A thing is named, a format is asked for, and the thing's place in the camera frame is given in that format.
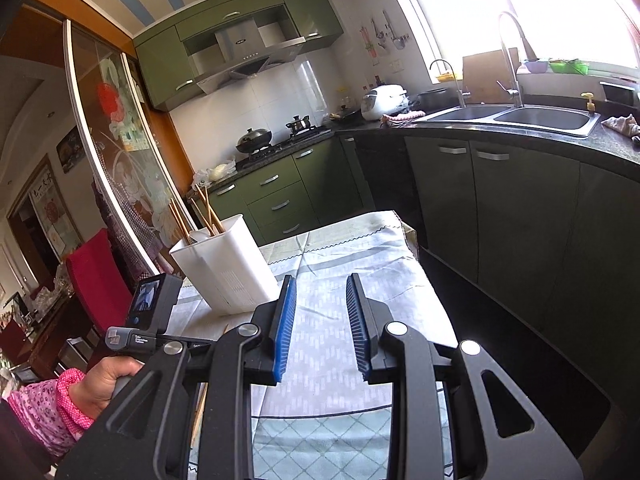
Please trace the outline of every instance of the window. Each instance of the window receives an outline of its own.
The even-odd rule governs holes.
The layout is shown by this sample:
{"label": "window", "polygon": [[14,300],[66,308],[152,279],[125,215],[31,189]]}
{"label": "window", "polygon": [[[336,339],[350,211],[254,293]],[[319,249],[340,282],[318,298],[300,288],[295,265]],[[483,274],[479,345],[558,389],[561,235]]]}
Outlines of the window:
{"label": "window", "polygon": [[[417,0],[433,33],[434,52],[462,69],[462,57],[500,49],[498,14],[517,15],[524,33],[541,59],[580,58],[592,68],[628,73],[638,68],[636,44],[629,33],[629,16],[638,11],[631,0]],[[503,20],[507,46],[522,49],[517,30]],[[520,58],[525,59],[520,51]],[[604,64],[626,67],[615,70]]]}

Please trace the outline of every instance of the polka dot fabric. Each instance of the polka dot fabric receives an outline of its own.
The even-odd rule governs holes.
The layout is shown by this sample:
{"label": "polka dot fabric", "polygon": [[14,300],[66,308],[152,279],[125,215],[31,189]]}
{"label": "polka dot fabric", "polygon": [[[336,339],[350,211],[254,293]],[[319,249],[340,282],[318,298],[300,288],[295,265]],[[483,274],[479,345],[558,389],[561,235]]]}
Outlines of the polka dot fabric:
{"label": "polka dot fabric", "polygon": [[78,410],[69,398],[69,386],[79,383],[82,379],[84,379],[84,374],[80,370],[71,368],[60,375],[56,385],[56,400],[60,417],[69,433],[76,440],[82,436],[84,430],[88,430],[89,426],[94,423],[94,420]]}
{"label": "polka dot fabric", "polygon": [[82,379],[84,374],[72,368],[58,380],[30,384],[7,399],[20,423],[53,457],[67,453],[93,422],[69,399],[69,386]]}
{"label": "polka dot fabric", "polygon": [[7,401],[22,426],[42,443],[51,456],[58,458],[76,441],[56,408],[56,382],[30,384],[12,392]]}

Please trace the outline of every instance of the faucet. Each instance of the faucet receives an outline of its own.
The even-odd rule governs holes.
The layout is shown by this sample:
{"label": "faucet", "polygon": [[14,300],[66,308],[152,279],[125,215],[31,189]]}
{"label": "faucet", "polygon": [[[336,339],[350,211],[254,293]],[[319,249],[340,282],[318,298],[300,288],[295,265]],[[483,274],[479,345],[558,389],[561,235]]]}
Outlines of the faucet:
{"label": "faucet", "polygon": [[518,83],[518,79],[516,78],[516,71],[513,67],[513,61],[511,60],[511,56],[509,55],[509,50],[507,49],[507,46],[504,44],[504,38],[502,37],[502,31],[500,29],[500,20],[503,16],[509,16],[513,20],[513,23],[516,24],[518,33],[520,34],[520,39],[522,40],[522,44],[524,45],[524,51],[527,54],[527,60],[537,61],[539,57],[536,56],[536,53],[533,51],[531,45],[529,44],[529,41],[527,41],[527,38],[524,35],[524,31],[522,30],[522,26],[520,25],[520,22],[515,17],[515,15],[511,14],[508,10],[504,10],[503,12],[498,14],[498,34],[500,35],[500,45],[502,46],[502,53],[504,54],[504,60],[507,63],[507,68],[510,71],[512,88],[507,89],[504,86],[502,86],[502,84],[499,81],[496,81],[496,82],[498,83],[498,85],[500,85],[500,88],[502,88],[505,92],[509,94],[509,97],[513,99],[513,102],[517,108],[523,108],[524,105],[522,104],[522,94],[520,91],[520,84]]}
{"label": "faucet", "polygon": [[456,73],[453,72],[453,67],[451,66],[451,63],[449,61],[447,61],[446,59],[434,59],[433,61],[431,61],[431,64],[429,65],[429,70],[431,70],[431,67],[437,63],[441,61],[445,66],[449,66],[449,69],[451,70],[451,73],[453,74],[453,81],[456,82],[456,92],[458,94],[458,103],[460,104],[460,107],[462,108],[466,108],[466,103],[465,103],[465,97],[469,97],[471,94],[469,92],[463,92],[460,89],[460,85],[458,83],[458,78],[456,77]]}

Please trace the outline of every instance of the gas stove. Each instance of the gas stove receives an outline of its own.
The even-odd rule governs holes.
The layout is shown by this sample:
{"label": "gas stove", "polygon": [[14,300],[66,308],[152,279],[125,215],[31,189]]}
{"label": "gas stove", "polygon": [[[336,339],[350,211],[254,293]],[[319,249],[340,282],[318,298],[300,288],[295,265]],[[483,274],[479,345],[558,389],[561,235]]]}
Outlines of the gas stove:
{"label": "gas stove", "polygon": [[283,140],[282,142],[274,144],[273,146],[271,144],[269,146],[265,146],[260,150],[256,150],[255,152],[250,153],[247,158],[238,160],[238,162],[236,162],[236,170],[244,170],[248,166],[252,166],[256,162],[263,160],[264,158],[273,155],[274,153],[281,152],[282,150],[290,146],[296,145],[302,140],[307,140],[311,137],[324,135],[329,133],[330,131],[331,128],[328,128],[327,126],[313,126],[296,134],[290,134],[289,139]]}

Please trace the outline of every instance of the sliding glass door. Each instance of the sliding glass door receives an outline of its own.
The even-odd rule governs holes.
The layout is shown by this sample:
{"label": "sliding glass door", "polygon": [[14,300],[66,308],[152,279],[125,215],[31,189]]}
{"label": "sliding glass door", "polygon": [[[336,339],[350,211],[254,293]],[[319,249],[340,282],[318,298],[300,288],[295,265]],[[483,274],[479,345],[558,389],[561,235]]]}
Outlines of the sliding glass door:
{"label": "sliding glass door", "polygon": [[126,56],[64,23],[66,78],[101,214],[135,279],[172,272],[174,200],[195,227],[142,113]]}

